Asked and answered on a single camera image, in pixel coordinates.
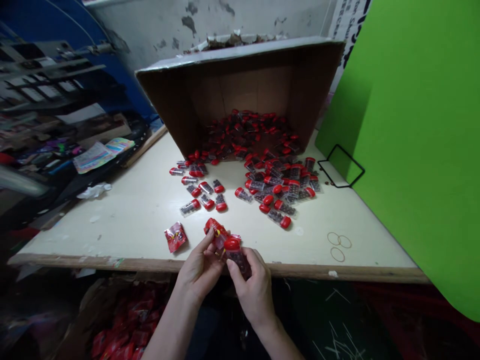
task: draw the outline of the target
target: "open cardboard box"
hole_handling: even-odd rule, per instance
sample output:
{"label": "open cardboard box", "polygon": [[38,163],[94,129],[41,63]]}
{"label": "open cardboard box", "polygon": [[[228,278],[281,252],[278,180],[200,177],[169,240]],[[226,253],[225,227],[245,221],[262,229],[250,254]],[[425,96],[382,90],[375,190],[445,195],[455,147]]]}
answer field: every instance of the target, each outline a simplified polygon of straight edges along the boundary
{"label": "open cardboard box", "polygon": [[312,36],[203,51],[136,72],[181,153],[232,109],[286,116],[304,150],[345,44]]}

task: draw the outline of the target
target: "person's right hand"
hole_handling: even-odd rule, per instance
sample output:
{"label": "person's right hand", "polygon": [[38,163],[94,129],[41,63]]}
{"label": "person's right hand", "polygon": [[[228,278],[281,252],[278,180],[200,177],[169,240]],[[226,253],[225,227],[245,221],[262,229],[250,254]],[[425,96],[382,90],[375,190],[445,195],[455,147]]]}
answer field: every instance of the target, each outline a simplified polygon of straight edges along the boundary
{"label": "person's right hand", "polygon": [[257,250],[243,247],[242,252],[251,267],[251,277],[247,281],[234,261],[226,261],[241,308],[255,332],[274,329],[277,317],[272,299],[270,269]]}

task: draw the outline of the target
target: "wooden table edge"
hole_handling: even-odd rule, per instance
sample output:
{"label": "wooden table edge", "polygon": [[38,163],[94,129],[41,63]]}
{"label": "wooden table edge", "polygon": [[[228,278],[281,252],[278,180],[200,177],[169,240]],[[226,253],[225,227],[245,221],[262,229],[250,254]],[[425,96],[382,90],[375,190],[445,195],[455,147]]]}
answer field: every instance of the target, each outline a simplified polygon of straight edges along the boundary
{"label": "wooden table edge", "polygon": [[[8,260],[10,266],[40,265],[52,268],[89,268],[135,272],[177,273],[182,260],[146,258],[118,258],[110,256],[67,256],[20,253]],[[338,266],[268,263],[274,277],[316,280],[343,280],[359,282],[430,284],[429,278],[418,267]],[[335,271],[336,276],[329,275]]]}

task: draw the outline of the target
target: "green board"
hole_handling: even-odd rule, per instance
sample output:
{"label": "green board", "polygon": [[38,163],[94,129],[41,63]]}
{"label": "green board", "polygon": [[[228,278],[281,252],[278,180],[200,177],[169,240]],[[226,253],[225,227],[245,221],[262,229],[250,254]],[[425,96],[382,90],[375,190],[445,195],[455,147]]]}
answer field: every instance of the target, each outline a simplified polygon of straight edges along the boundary
{"label": "green board", "polygon": [[[461,313],[480,322],[480,1],[374,1],[316,139]],[[348,181],[358,169],[332,160]]]}

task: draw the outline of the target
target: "white table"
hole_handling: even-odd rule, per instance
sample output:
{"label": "white table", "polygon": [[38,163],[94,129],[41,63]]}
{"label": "white table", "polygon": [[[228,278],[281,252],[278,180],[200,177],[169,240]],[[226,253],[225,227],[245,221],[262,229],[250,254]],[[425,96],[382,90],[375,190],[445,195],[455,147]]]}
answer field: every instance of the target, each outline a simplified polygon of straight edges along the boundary
{"label": "white table", "polygon": [[[325,159],[314,146],[316,135],[301,159]],[[31,240],[9,264],[175,272],[204,237],[203,228],[212,217],[241,235],[244,246],[258,249],[276,276],[429,282],[355,191],[325,185],[328,179],[323,171],[319,180],[324,193],[296,207],[298,218],[292,220],[288,231],[260,212],[256,201],[248,204],[235,197],[247,172],[238,161],[208,164],[210,174],[204,178],[210,185],[214,179],[223,184],[228,211],[202,208],[184,219],[179,208],[192,196],[181,177],[169,174],[181,158],[167,132],[112,183],[113,189],[102,199],[82,200],[53,228]],[[327,164],[325,168],[329,174],[333,171]],[[183,224],[189,243],[171,254],[164,230],[177,221]],[[334,246],[338,236],[341,245]]]}

